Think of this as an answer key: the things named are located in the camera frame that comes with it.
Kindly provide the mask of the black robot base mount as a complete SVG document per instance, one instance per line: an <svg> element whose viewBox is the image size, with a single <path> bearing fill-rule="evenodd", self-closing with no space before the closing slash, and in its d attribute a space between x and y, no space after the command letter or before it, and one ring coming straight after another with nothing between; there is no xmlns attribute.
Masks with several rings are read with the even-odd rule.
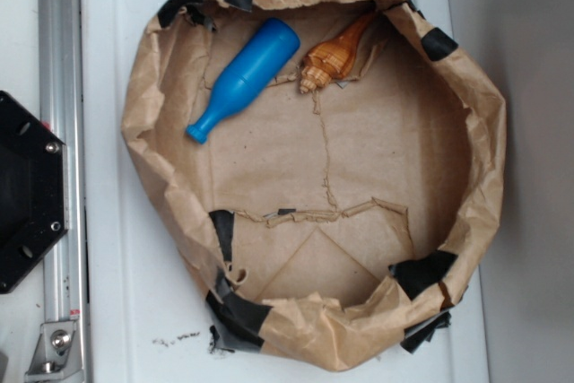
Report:
<svg viewBox="0 0 574 383"><path fill-rule="evenodd" d="M67 232L65 144L1 92L1 293L12 292Z"/></svg>

